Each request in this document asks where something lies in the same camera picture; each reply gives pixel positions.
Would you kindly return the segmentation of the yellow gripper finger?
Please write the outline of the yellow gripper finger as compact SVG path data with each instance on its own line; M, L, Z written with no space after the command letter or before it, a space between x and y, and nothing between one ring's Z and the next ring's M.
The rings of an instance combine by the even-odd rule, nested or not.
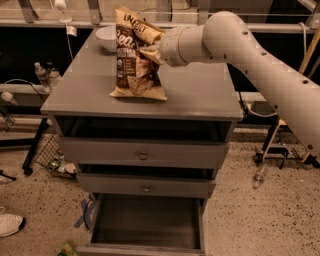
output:
M163 31L145 31L142 41L147 45L153 45L156 41L160 41L164 35Z
M165 63L165 60L160 54L158 45L140 47L139 52L158 65L162 65Z

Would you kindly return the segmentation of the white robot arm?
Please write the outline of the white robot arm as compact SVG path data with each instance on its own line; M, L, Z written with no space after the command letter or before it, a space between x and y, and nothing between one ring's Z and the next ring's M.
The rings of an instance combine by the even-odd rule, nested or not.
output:
M172 67L224 62L241 71L314 156L320 156L320 86L265 50L232 12L176 27L140 52Z

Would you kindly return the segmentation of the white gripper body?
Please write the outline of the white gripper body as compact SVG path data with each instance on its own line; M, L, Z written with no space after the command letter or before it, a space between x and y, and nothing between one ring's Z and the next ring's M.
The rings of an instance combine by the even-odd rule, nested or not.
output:
M185 66L179 51L179 39L184 27L176 27L165 32L159 44L159 52L171 67Z

